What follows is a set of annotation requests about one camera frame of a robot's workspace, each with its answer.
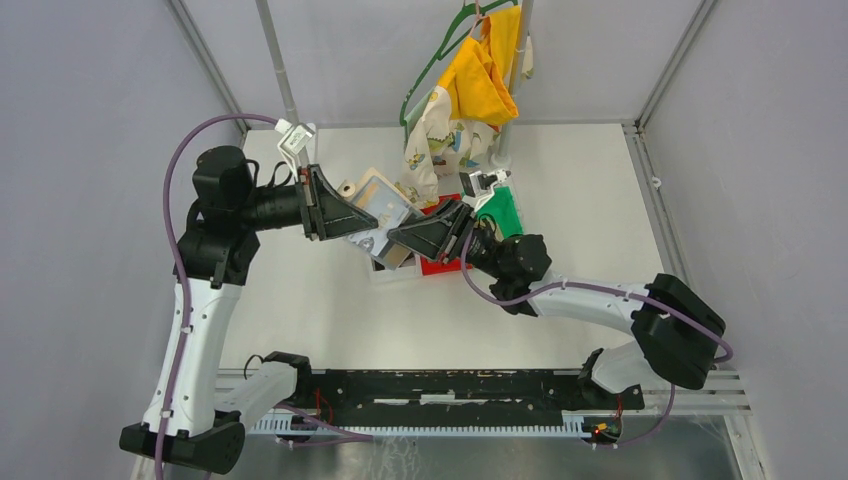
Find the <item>beige card holder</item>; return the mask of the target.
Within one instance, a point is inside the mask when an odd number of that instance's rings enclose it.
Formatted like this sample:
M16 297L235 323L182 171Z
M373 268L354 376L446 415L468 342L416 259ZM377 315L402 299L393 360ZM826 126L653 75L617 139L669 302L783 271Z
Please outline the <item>beige card holder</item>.
M377 226L343 237L387 270L396 270L412 251L388 238L388 232L423 213L375 168L368 169L356 184L345 182L338 192L354 206L377 220Z

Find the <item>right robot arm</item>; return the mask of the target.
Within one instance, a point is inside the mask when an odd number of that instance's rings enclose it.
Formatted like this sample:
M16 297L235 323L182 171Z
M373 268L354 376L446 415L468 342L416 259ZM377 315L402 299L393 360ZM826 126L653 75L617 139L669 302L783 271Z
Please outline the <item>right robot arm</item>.
M471 290L512 315L569 318L629 335L629 342L600 348L584 363L577 392L591 408L657 381L699 390L715 365L734 356L725 321L678 277L569 279L553 270L542 235L500 239L490 220L457 200L404 221L388 238L432 261L459 261Z

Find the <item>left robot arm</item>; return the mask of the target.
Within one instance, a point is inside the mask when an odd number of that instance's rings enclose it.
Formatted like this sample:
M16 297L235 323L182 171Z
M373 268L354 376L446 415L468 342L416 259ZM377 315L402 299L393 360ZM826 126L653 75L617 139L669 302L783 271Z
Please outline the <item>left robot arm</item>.
M151 458L157 477L166 465L229 473L248 431L285 402L306 405L314 394L306 356L273 352L226 394L216 382L225 338L247 282L262 231L302 226L312 240L375 228L377 219L343 198L321 168L299 169L288 185L260 185L235 146L219 146L197 161L197 194L175 256L174 317L163 368L142 420L125 427L124 451Z

